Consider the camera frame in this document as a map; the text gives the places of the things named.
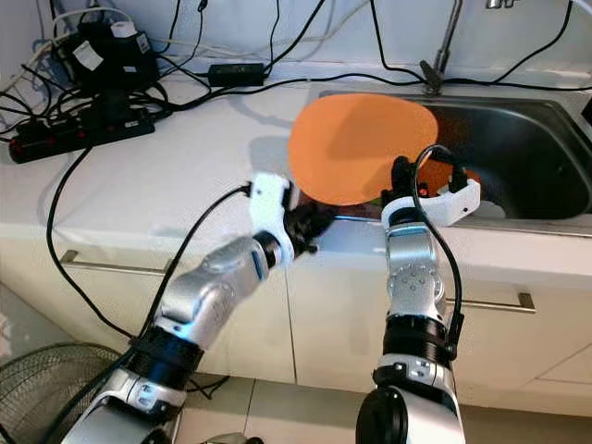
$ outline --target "faucet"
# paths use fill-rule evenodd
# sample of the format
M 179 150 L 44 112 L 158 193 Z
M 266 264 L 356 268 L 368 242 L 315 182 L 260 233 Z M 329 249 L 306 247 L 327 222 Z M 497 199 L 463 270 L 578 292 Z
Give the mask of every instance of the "faucet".
M 487 0 L 485 3 L 486 9 L 500 9 L 502 6 L 504 7 L 513 7 L 514 2 L 518 0 Z
M 456 24 L 459 21 L 462 8 L 463 0 L 454 0 L 452 12 L 450 13 L 450 18 L 448 20 L 448 26 L 446 28 L 446 33 L 444 34 L 444 41 L 436 53 L 434 66 L 430 67 L 429 64 L 425 62 L 425 60 L 420 62 L 420 67 L 424 71 L 425 80 L 427 82 L 425 86 L 425 93 L 427 95 L 440 94 L 440 89 L 442 88 L 442 77 L 444 75 L 444 71 L 446 71 L 446 65 L 448 64 L 448 59 L 450 57 L 450 43 L 452 42 L 452 36 L 456 30 Z

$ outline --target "cabinet handle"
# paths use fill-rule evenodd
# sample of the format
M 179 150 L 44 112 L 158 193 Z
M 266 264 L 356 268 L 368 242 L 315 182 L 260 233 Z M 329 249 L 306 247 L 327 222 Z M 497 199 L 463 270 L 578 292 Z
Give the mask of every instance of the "cabinet handle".
M 454 304 L 453 299 L 447 299 L 446 303 Z M 537 312 L 535 303 L 530 293 L 518 293 L 518 304 L 471 301 L 470 299 L 462 301 L 462 307 L 483 308 L 486 310 L 500 310 L 502 312 L 526 313 L 534 315 Z
M 67 268 L 81 268 L 84 270 L 114 271 L 116 273 L 131 273 L 133 275 L 163 276 L 170 266 L 170 260 L 166 262 L 162 269 L 144 268 L 142 266 L 96 264 L 93 262 L 75 261 L 78 252 L 76 250 L 67 250 L 59 263 Z

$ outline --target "kitchen counter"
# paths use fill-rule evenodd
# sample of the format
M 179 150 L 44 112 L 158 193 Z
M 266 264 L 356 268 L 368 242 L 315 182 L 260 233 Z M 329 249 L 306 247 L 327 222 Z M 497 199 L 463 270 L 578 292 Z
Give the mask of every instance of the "kitchen counter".
M 169 80 L 171 100 L 202 93 L 181 78 Z M 80 243 L 174 251 L 188 227 L 219 195 L 248 180 L 255 170 L 288 175 L 291 123 L 321 91 L 419 93 L 368 82 L 294 84 L 249 96 L 220 98 L 156 124 L 156 133 L 93 149 L 70 179 L 58 206 L 55 238 Z M 446 95 L 550 99 L 559 102 L 592 138 L 580 116 L 590 95 L 509 88 L 446 87 Z M 57 182 L 78 153 L 16 165 L 0 159 L 0 237 L 43 235 Z M 248 201 L 233 198 L 216 210 L 192 248 L 205 252 L 248 232 Z M 578 227 L 582 236 L 474 228 L 443 229 L 461 266 L 483 279 L 511 276 L 516 282 L 546 274 L 568 288 L 592 287 L 592 216 L 554 222 Z M 377 224 L 338 221 L 320 241 L 322 252 L 302 264 L 333 261 L 384 267 L 384 241 Z

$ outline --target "stainless steel sink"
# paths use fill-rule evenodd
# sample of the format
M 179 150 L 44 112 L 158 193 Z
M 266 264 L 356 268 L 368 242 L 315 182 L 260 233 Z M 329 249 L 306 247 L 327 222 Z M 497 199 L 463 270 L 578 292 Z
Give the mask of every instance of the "stainless steel sink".
M 338 92 L 324 92 L 329 95 Z M 592 143 L 551 101 L 397 95 L 428 107 L 438 141 L 481 178 L 480 211 L 463 225 L 517 228 L 592 209 Z

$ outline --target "robotic arm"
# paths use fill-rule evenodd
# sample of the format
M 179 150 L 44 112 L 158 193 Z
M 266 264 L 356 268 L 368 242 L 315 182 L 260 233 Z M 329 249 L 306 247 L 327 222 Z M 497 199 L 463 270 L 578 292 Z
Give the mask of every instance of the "robotic arm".
M 393 173 L 401 165 L 398 159 Z M 390 308 L 383 356 L 374 372 L 376 389 L 360 410 L 356 441 L 464 443 L 450 365 L 454 356 L 447 348 L 441 311 L 445 298 L 437 249 L 413 211 L 410 182 L 405 183 L 399 186 L 393 174 L 393 192 L 382 214 Z M 99 389 L 64 443 L 171 442 L 167 425 L 185 402 L 184 388 L 232 311 L 274 266 L 313 252 L 311 240 L 333 220 L 332 212 L 314 203 L 288 211 L 291 197 L 287 180 L 256 176 L 251 188 L 256 234 L 210 253 L 171 283 L 153 326 L 134 345 L 133 358 Z M 423 201 L 431 220 L 449 225 L 477 208 L 479 185 L 468 180 L 455 193 Z

